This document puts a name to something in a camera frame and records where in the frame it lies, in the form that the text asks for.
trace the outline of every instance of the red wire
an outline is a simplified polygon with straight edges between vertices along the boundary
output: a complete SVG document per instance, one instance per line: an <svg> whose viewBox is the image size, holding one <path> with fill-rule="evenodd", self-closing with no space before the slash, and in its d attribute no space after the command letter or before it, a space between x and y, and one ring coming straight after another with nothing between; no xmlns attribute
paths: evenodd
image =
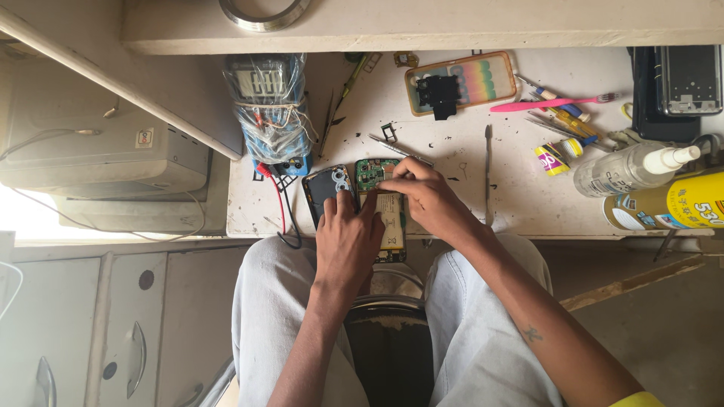
<svg viewBox="0 0 724 407"><path fill-rule="evenodd" d="M279 188L277 187L277 183L274 181L274 177L272 176L272 172L269 171L269 166L266 165L263 162L260 162L256 166L257 171L259 171L264 177L267 177L271 180L271 183L274 185L274 190L277 192L277 199L279 200L279 210L282 212L282 234L284 235L287 232L287 220L284 216L284 206L282 205L282 194L279 193Z"/></svg>

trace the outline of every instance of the plastic bag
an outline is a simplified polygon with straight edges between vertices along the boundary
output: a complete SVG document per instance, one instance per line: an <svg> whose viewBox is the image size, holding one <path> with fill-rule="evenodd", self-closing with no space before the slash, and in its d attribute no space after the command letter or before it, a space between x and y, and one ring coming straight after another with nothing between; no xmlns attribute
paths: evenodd
<svg viewBox="0 0 724 407"><path fill-rule="evenodd" d="M307 156L316 142L304 99L306 54L238 54L225 60L246 147L257 161L276 164Z"/></svg>

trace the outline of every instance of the yellow sleeve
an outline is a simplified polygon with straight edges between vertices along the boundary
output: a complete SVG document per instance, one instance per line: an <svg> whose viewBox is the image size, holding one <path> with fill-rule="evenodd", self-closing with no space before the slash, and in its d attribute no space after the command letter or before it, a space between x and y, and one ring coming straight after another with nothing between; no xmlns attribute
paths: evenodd
<svg viewBox="0 0 724 407"><path fill-rule="evenodd" d="M653 394L638 392L617 401L611 407L664 407L664 405Z"/></svg>

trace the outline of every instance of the arm tattoo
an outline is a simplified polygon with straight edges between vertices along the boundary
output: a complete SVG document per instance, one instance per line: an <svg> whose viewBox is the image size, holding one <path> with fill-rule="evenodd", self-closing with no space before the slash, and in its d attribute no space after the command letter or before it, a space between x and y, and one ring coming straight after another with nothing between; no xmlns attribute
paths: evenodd
<svg viewBox="0 0 724 407"><path fill-rule="evenodd" d="M541 335L538 335L538 330L533 328L530 324L528 324L528 328L530 328L527 331L523 331L523 333L528 336L528 341L533 342L533 339L537 340L543 340L543 337Z"/></svg>

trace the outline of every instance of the power cord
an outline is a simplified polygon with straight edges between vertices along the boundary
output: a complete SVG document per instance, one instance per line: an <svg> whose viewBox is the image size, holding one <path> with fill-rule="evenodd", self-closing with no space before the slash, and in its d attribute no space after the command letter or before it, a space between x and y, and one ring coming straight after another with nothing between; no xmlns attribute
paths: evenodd
<svg viewBox="0 0 724 407"><path fill-rule="evenodd" d="M58 137L60 135L66 135L70 133L77 133L77 134L83 134L83 135L99 135L101 134L100 130L94 130L94 129L84 129L84 130L73 130L73 129L48 129L43 130L40 132L37 132L36 134L30 136L27 140L21 141L18 144L15 144L14 146L8 147L7 150L3 151L0 154L0 161L6 159L8 155L14 153L15 151L20 150L21 148L27 146L28 144L37 143L38 141L48 140L51 138Z"/></svg>
<svg viewBox="0 0 724 407"><path fill-rule="evenodd" d="M25 279L25 276L22 273L22 270L18 269L14 264L0 261L0 265L3 265L5 267L15 270L18 273L18 275L20 276L20 282L17 284L17 289L15 290L15 294L13 294L12 297L10 297L10 301L8 301L7 305L5 306L5 309L2 310L2 312L0 312L0 321L2 321L2 317L5 316L5 313L7 313L7 310L10 309L10 305L12 304L12 301L15 299L15 297L17 297L17 294L20 292L20 287L22 287L22 281Z"/></svg>
<svg viewBox="0 0 724 407"><path fill-rule="evenodd" d="M187 234L185 234L185 235L177 236L176 238L171 238L171 239L154 239L154 238L149 238L148 236L141 235L140 233L131 232L131 231L129 231L129 230L105 230L105 229L99 229L99 228L97 228L97 227L93 227L93 226L90 226L90 225L86 225L85 223L80 223L80 222L78 222L78 221L76 221L76 220L74 220L74 219L71 219L71 218L68 217L66 214L63 214L62 212L60 212L59 210L55 209L54 207L52 207L52 206L50 206L50 205L48 205L48 204L46 204L46 203L44 203L44 202L42 202L42 201L39 201L38 199L33 198L32 196L25 195L24 193L18 191L18 190L15 189L15 188L10 188L10 189L12 189L13 191L19 193L20 195L22 195L22 196L24 196L24 197L26 197L26 198L28 198L28 199L32 199L33 201L39 203L40 205L45 206L46 208L48 208L48 209L50 209L51 211L57 213L58 215L64 217L65 219L68 219L69 221L75 223L75 224L78 225L78 226L85 227L85 228L92 229L92 230L98 230L99 232L128 233L129 235L138 236L139 238L143 238L143 239L146 239L146 240L150 240L150 241L152 241L152 242L172 242L172 241L174 241L174 240L179 240L179 239L181 239L181 238L187 238L187 237L189 237L189 236L192 236L192 235L196 234L199 230L203 229L204 226L206 226L206 212L203 211L203 207L201 206L201 202L199 202L198 199L196 199L196 197L193 196L193 195L191 195L191 193L189 193L189 192L187 192L186 195L190 196L190 197L193 199L193 201L196 202L196 205L198 205L198 209L201 211L201 219L202 219L202 221L201 221L201 226L198 227L197 230L194 230L194 231L191 232L191 233L187 233Z"/></svg>
<svg viewBox="0 0 724 407"><path fill-rule="evenodd" d="M264 177L269 178L271 180L271 182L274 184L274 190L277 192L277 199L279 200L279 210L282 212L282 232L286 233L287 232L287 222L285 220L285 215L284 215L284 206L282 205L282 196L279 193L279 187L277 186L277 182L274 181L274 175L272 174L272 170L269 168L268 164L265 164L263 162L260 162L256 166L256 170L259 171ZM283 182L281 182L281 184L282 184L282 192L284 192L284 199L287 202L287 210L289 211L289 218L292 220L292 226L294 227L294 232L297 235L298 243L296 245L289 243L286 239L284 239L284 236L280 232L277 232L277 236L279 236L279 239L282 239L282 242L284 242L287 246L297 250L302 247L302 236L299 233L299 227L297 226L297 221L294 220L294 214L292 213L292 206L289 205L289 196L287 194L287 186Z"/></svg>

